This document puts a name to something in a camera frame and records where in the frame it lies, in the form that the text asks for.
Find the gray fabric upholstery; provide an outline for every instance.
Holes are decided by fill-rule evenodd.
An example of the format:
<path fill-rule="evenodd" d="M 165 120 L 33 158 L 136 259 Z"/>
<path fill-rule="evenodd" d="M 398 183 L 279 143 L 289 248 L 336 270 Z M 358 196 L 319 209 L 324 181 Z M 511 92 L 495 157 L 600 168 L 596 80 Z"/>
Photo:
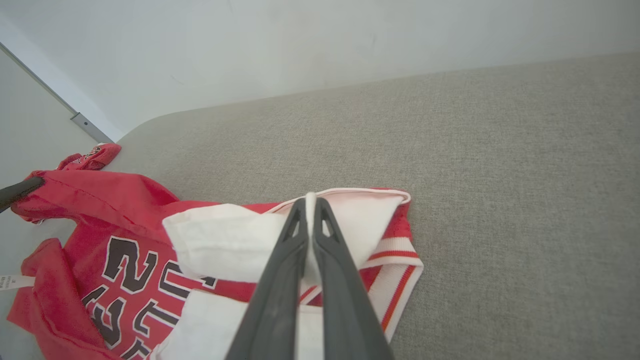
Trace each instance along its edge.
<path fill-rule="evenodd" d="M 181 199 L 413 195 L 424 273 L 398 359 L 640 358 L 640 54 L 174 113 L 106 170 Z"/>

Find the white fabric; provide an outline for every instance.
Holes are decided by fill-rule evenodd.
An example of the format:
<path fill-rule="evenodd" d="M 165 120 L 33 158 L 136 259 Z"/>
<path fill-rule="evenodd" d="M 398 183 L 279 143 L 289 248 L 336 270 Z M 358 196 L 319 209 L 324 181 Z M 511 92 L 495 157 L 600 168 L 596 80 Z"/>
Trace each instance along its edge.
<path fill-rule="evenodd" d="M 148 359 L 224 359 L 247 305 L 212 293 L 192 291 L 180 321 Z M 298 359 L 323 360 L 322 308 L 300 306 L 297 331 Z"/>
<path fill-rule="evenodd" d="M 330 189 L 317 196 L 331 205 L 357 268 L 375 250 L 398 205 L 411 199 L 397 190 L 360 188 Z M 257 282 L 295 200 L 265 214 L 232 204 L 194 208 L 165 218 L 163 225 L 186 276 Z M 307 261 L 304 282 L 320 284 L 313 258 Z"/>
<path fill-rule="evenodd" d="M 315 195 L 330 203 L 355 265 L 360 269 L 381 266 L 368 294 L 390 341 L 424 268 L 409 238 L 382 238 L 397 207 L 410 201 L 409 194 L 339 188 Z M 306 198 L 310 230 L 315 195 Z M 163 225 L 186 276 L 257 282 L 295 200 L 264 214 L 231 204 L 195 208 L 164 219 Z M 322 291 L 319 283 L 317 263 L 309 256 L 301 283 L 298 359 L 323 358 L 322 308 L 306 305 Z M 246 307 L 244 302 L 192 291 L 180 321 L 149 358 L 223 359 Z"/>

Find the white label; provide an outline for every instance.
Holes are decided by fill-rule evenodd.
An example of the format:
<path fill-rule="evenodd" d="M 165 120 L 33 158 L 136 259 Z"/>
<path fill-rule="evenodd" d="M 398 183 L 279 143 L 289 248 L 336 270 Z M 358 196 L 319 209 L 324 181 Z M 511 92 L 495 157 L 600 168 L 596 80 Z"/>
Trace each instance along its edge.
<path fill-rule="evenodd" d="M 0 291 L 33 286 L 36 278 L 24 275 L 0 275 Z"/>

